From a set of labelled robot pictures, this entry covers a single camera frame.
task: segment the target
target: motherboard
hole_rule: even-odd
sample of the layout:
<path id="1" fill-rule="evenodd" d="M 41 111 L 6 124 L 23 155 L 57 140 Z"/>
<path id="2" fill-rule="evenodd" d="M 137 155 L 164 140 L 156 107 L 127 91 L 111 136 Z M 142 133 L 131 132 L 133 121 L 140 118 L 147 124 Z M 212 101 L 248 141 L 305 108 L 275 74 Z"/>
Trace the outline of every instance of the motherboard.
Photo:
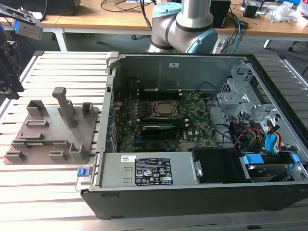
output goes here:
<path id="1" fill-rule="evenodd" d="M 184 152 L 217 147 L 206 104 L 195 91 L 127 95 L 115 103 L 117 151 Z"/>

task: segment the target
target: table leg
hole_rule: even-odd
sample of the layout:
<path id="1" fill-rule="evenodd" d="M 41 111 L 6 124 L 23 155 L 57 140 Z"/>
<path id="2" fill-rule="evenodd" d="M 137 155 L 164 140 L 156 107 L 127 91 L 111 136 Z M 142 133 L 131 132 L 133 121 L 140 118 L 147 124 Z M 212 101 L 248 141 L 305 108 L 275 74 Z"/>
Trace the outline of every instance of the table leg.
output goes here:
<path id="1" fill-rule="evenodd" d="M 264 43 L 264 49 L 268 49 L 269 48 L 269 46 L 270 46 L 270 44 L 271 44 L 271 42 L 272 42 L 272 40 L 266 40 L 266 42 Z"/>
<path id="2" fill-rule="evenodd" d="M 56 34 L 58 44 L 60 47 L 60 51 L 69 51 L 67 39 L 66 39 L 63 28 L 57 27 L 57 28 L 54 28 L 52 31 Z"/>

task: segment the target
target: black box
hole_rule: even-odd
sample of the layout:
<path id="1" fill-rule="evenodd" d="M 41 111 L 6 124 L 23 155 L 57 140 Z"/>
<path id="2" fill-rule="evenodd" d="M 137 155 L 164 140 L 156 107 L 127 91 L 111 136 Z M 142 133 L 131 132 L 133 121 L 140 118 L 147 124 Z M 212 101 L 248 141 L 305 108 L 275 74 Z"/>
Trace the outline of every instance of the black box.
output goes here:
<path id="1" fill-rule="evenodd" d="M 230 0 L 212 0 L 210 12 L 214 16 L 213 28 L 223 28 L 230 4 Z"/>
<path id="2" fill-rule="evenodd" d="M 1 0 L 1 4 L 18 9 L 21 6 L 32 12 L 44 12 L 45 0 Z M 47 14 L 72 16 L 75 14 L 80 0 L 49 0 Z"/>

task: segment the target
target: aluminum extrusion table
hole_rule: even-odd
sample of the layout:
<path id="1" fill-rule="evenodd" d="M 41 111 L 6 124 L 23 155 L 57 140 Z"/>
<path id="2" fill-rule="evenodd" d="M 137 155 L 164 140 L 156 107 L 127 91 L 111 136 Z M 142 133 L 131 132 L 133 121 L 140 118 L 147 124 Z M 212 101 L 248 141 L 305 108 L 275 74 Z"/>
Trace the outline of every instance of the aluminum extrusion table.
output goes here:
<path id="1" fill-rule="evenodd" d="M 53 88 L 66 87 L 67 99 L 74 105 L 93 102 L 101 113 L 108 55 L 107 52 L 44 52 L 41 56 L 33 56 L 21 76 L 25 88 L 20 93 L 21 98 L 6 100 L 1 106 L 1 230 L 183 231 L 261 227 L 262 230 L 294 231 L 307 227 L 308 200 L 276 212 L 99 220 L 75 190 L 80 165 L 5 165 L 4 155 L 27 115 L 29 100 L 40 99 L 47 105 L 57 105 L 57 100 L 51 96 Z M 287 60 L 278 56 L 259 56 L 258 59 L 307 127 L 307 83 Z M 99 121 L 100 114 L 88 165 L 94 160 Z"/>

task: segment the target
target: floor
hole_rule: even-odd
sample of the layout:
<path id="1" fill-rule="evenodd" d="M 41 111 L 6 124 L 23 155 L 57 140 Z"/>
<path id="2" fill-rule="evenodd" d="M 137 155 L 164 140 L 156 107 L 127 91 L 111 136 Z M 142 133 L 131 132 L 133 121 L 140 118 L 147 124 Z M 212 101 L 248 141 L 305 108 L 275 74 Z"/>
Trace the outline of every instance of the floor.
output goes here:
<path id="1" fill-rule="evenodd" d="M 34 51 L 59 51 L 57 41 L 53 41 L 51 33 L 43 33 L 42 39 L 36 41 L 30 38 L 22 38 L 18 35 L 9 34 L 10 39 L 19 41 L 23 66 L 31 59 Z M 119 51 L 119 52 L 145 52 L 148 49 L 151 37 L 137 35 L 137 40 L 132 40 L 130 35 L 101 34 L 101 43 L 96 43 L 95 34 L 67 33 L 67 40 L 71 51 Z M 243 39 L 236 49 L 236 54 L 283 54 L 301 73 L 308 65 L 308 43 L 301 48 L 294 46 L 293 52 L 288 51 L 292 41 L 274 41 L 270 49 L 264 49 L 264 40 Z M 0 104 L 4 96 L 0 95 Z"/>

